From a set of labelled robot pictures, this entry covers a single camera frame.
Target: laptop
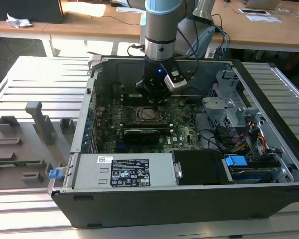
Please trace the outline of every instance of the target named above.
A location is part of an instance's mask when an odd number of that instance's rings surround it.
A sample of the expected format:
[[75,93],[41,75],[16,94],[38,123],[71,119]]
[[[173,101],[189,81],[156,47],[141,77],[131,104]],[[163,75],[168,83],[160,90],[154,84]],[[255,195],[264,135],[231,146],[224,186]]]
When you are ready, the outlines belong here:
[[282,0],[249,0],[239,1],[245,8],[274,10]]

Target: aluminum extrusion table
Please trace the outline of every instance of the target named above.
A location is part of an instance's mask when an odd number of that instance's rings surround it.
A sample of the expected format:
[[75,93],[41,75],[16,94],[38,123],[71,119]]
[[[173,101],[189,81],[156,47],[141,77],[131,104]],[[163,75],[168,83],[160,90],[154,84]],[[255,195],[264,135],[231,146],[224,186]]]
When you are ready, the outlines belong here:
[[[265,63],[244,65],[299,139],[299,91],[275,67]],[[42,101],[43,113],[52,121],[77,119],[89,74],[87,58],[22,56],[0,84],[0,116],[15,115],[19,122],[29,122],[26,102]],[[45,188],[0,191],[0,239],[192,239],[232,235],[299,239],[299,203],[268,219],[78,230],[71,227]]]

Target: blue cable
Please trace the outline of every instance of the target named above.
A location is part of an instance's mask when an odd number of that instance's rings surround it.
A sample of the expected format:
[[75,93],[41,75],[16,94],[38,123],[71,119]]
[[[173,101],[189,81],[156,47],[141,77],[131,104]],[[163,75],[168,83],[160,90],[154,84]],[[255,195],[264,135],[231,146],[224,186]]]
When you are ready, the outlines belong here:
[[225,38],[225,40],[226,40],[226,43],[225,43],[225,50],[224,50],[224,53],[223,53],[223,55],[222,55],[222,57],[221,57],[221,59],[224,59],[224,56],[225,56],[225,53],[226,53],[226,51],[227,51],[227,49],[228,49],[228,47],[229,47],[229,45],[228,45],[228,40],[227,40],[227,34],[219,27],[219,26],[217,26],[217,25],[214,25],[221,33],[222,33],[222,35],[224,36],[224,38]]

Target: power supply label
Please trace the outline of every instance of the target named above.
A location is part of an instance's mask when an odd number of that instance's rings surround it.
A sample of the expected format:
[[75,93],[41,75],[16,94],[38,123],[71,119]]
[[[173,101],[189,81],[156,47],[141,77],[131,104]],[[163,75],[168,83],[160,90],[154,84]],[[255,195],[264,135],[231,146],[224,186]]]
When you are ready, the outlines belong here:
[[148,159],[112,160],[111,186],[150,186],[150,164]]

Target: motherboard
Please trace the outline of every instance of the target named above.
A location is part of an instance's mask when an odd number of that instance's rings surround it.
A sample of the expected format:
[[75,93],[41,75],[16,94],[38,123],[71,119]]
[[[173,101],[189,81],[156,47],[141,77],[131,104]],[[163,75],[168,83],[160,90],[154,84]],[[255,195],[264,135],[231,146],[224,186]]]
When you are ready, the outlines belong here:
[[94,125],[99,153],[170,153],[202,149],[193,119],[196,104],[171,97],[164,106],[125,105],[121,99],[96,104]]

